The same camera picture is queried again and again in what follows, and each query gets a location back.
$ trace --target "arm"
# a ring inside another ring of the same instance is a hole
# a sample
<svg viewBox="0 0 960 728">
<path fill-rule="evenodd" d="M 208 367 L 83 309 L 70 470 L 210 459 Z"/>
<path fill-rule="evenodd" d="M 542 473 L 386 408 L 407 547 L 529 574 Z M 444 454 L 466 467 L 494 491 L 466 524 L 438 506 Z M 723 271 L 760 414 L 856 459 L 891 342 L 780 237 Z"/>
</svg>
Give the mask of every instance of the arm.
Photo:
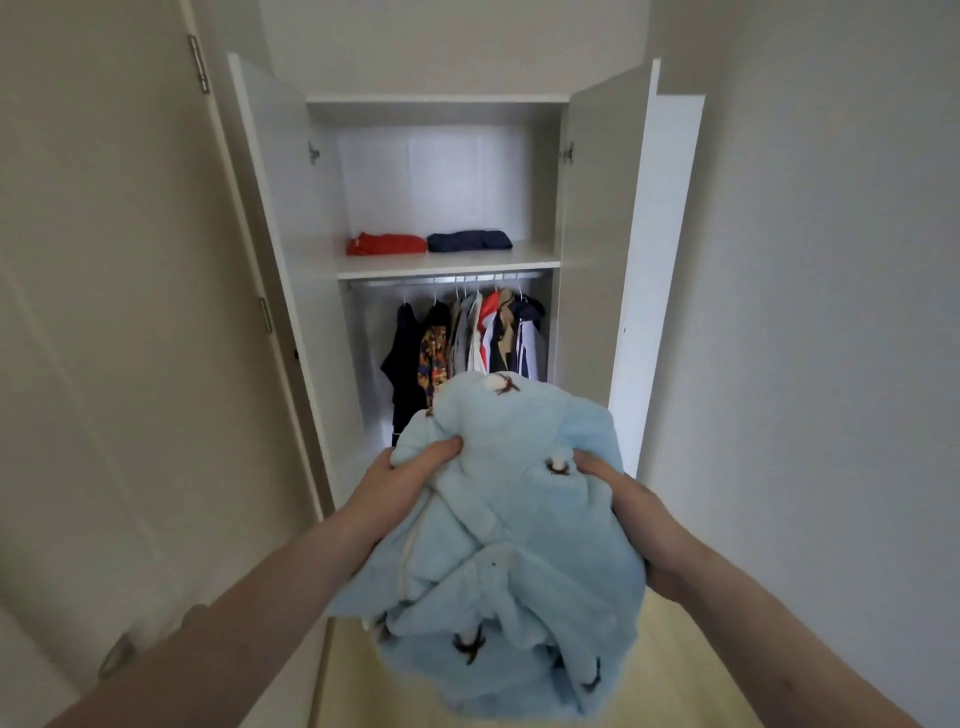
<svg viewBox="0 0 960 728">
<path fill-rule="evenodd" d="M 48 728 L 239 725 L 333 595 L 461 445 L 459 439 L 435 443 L 396 469 L 391 451 L 381 452 L 333 517 L 272 553 Z"/>
<path fill-rule="evenodd" d="M 764 725 L 917 726 L 651 491 L 593 455 L 574 459 L 610 485 L 613 511 L 647 559 L 649 586 L 693 617 Z"/>
</svg>

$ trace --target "forearm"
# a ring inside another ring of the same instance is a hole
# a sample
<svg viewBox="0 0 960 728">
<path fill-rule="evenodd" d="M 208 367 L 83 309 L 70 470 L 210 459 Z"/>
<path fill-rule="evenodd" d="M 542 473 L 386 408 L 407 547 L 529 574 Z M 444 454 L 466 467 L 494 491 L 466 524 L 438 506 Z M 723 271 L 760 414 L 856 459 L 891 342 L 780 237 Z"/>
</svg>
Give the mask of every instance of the forearm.
<svg viewBox="0 0 960 728">
<path fill-rule="evenodd" d="M 371 548 L 336 516 L 315 526 L 51 728 L 238 725 Z"/>
<path fill-rule="evenodd" d="M 754 579 L 709 549 L 682 604 L 768 726 L 915 726 Z"/>
</svg>

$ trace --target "folded red clothing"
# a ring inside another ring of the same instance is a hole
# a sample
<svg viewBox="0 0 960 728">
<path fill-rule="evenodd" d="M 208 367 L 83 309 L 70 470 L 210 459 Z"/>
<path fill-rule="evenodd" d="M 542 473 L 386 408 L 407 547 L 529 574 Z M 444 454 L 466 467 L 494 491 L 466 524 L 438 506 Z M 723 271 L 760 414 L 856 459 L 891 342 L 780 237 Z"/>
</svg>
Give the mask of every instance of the folded red clothing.
<svg viewBox="0 0 960 728">
<path fill-rule="evenodd" d="M 347 255 L 426 253 L 426 240 L 416 235 L 367 235 L 361 232 L 347 244 Z"/>
</svg>

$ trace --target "hand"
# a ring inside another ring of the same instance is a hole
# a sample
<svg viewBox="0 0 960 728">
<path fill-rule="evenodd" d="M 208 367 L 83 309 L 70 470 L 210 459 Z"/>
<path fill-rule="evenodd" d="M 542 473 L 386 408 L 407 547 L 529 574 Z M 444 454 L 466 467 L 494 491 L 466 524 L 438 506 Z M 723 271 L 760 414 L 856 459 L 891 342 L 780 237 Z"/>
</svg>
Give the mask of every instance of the hand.
<svg viewBox="0 0 960 728">
<path fill-rule="evenodd" d="M 372 548 L 407 517 L 426 479 L 443 463 L 456 457 L 463 446 L 464 441 L 459 437 L 440 440 L 398 468 L 390 464 L 394 449 L 386 448 L 367 468 L 337 517 L 349 522 L 354 535 L 369 542 Z"/>
<path fill-rule="evenodd" d="M 686 579 L 709 549 L 681 526 L 646 486 L 614 470 L 605 460 L 575 449 L 581 473 L 596 475 L 613 493 L 613 512 L 630 543 L 647 562 L 647 584 L 660 596 L 682 601 Z"/>
</svg>

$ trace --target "folded navy clothing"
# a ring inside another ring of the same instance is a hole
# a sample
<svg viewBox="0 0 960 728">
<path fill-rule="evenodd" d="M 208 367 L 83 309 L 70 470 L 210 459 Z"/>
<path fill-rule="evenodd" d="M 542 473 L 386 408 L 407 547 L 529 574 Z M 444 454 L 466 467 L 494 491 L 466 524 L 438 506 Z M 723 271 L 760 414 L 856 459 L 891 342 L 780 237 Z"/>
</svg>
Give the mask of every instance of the folded navy clothing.
<svg viewBox="0 0 960 728">
<path fill-rule="evenodd" d="M 504 231 L 435 232 L 426 239 L 430 253 L 509 251 L 513 246 Z"/>
</svg>

